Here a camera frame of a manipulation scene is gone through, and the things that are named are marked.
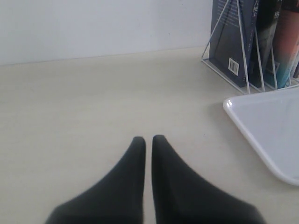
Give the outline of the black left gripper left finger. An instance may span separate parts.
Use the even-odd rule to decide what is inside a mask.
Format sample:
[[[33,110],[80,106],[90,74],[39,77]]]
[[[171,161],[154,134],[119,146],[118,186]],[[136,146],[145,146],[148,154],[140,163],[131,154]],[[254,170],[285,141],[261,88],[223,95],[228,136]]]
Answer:
[[[84,193],[57,206],[48,224],[142,224],[146,143],[134,137],[113,169]]]

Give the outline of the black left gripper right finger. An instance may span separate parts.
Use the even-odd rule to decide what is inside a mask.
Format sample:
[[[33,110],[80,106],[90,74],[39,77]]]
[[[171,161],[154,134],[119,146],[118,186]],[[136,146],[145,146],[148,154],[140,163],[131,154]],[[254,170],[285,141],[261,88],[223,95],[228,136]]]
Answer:
[[[158,224],[264,224],[259,210],[190,168],[163,135],[152,141],[151,181]]]

